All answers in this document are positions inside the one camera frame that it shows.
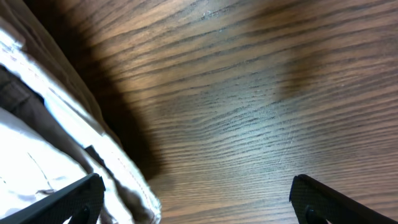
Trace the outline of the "beige shorts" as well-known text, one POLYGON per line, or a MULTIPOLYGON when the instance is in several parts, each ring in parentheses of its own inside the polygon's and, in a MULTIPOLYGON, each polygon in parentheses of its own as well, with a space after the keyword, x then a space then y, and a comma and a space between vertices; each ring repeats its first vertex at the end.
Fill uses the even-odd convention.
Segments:
POLYGON ((159 223, 161 204, 91 91, 22 1, 1 0, 1 217, 91 174, 98 223, 159 223))

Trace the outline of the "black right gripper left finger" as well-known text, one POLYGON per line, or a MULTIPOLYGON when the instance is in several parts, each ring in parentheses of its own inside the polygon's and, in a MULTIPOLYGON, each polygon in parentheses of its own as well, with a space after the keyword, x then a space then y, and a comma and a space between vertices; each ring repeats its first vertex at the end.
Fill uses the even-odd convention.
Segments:
POLYGON ((1 220, 1 224, 95 224, 104 203, 102 177, 90 174, 1 220))

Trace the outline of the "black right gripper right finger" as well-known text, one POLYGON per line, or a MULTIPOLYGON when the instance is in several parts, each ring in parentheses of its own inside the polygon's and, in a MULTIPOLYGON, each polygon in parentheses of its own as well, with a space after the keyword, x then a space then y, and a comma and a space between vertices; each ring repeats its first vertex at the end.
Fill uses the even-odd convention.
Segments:
POLYGON ((300 224, 397 224, 305 174, 294 177, 289 202, 300 224))

